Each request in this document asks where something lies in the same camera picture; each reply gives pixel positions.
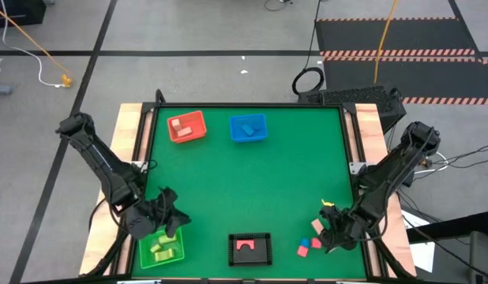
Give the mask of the black striped floor mat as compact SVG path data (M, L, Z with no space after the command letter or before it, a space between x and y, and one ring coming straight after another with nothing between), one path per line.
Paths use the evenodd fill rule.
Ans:
M328 87L386 84L410 104L488 105L488 58L455 17L316 22Z

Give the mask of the white paper sheet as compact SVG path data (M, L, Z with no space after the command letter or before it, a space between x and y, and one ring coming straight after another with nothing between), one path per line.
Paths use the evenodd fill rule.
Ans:
M413 226L424 226L430 224L427 220L421 219L406 211L402 211L402 214L404 225L407 229L411 229ZM431 273L434 266L435 244L433 242L410 244L410 248L414 265Z

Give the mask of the blue slotted plastic basket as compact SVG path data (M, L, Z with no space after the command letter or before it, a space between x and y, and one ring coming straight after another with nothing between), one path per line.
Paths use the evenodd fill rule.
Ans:
M255 130L252 136L247 136L241 129L242 125L249 125ZM230 118L231 139L236 143L262 141L268 137L268 130L264 114L247 114Z

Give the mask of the black beam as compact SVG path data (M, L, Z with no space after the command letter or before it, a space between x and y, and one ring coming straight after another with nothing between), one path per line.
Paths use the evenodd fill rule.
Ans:
M473 231L488 235L488 211L429 225L415 226L407 229L407 238L410 243L419 243L428 241L420 232L434 240L444 240L466 237Z

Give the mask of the yellow-green foam cylinder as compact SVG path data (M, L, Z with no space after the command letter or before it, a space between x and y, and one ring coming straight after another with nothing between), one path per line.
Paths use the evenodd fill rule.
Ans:
M156 262L163 262L172 259L175 256L175 252L172 248L158 251L154 253L155 261Z

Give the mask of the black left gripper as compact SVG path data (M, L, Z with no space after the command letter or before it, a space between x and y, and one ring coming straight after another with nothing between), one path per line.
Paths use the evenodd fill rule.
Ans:
M173 237L180 226L191 222L188 215L177 214L174 202L178 198L174 190L169 187L159 188L159 195L148 201L150 219L152 220L155 238L166 239Z

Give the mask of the green slotted plastic basket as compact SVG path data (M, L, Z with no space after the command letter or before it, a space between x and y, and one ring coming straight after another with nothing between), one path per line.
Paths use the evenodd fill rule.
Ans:
M177 229L176 234L177 241L162 245L162 251L166 249L173 249L175 256L167 261L156 262L154 253L151 253L150 249L153 245L159 244L155 233L148 235L146 238L139 241L139 257L140 266L142 269L149 269L152 267L158 267L167 263L183 260L185 258L184 244L182 239L182 229Z

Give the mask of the black cabinet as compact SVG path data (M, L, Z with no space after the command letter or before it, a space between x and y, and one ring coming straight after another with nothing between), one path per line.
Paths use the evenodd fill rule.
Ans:
M46 5L43 0L3 0L8 17L18 25L42 24Z

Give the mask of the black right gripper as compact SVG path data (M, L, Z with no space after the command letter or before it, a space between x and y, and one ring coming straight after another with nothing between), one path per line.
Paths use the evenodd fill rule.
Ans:
M328 228L318 236L325 253L330 253L337 248L350 251L356 247L357 239L361 235L361 226L355 221L349 209L339 210L336 206L324 205L319 215L328 221Z

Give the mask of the red slotted plastic basket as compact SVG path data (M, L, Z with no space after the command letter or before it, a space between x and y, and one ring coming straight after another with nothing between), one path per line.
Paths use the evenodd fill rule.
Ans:
M176 118L180 121L182 128L191 127L193 129L193 135L185 138L178 138L177 131L175 131L171 126L171 120ZM203 113L200 110L168 118L167 128L171 141L176 144L182 144L191 140L202 138L207 133L205 119Z

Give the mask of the black slotted plastic basket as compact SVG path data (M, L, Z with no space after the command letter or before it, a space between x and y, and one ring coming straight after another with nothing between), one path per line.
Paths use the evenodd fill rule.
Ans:
M235 241L254 239L255 249L247 247L238 251ZM270 233L229 234L227 239L228 265L236 266L270 266L272 265L272 238Z

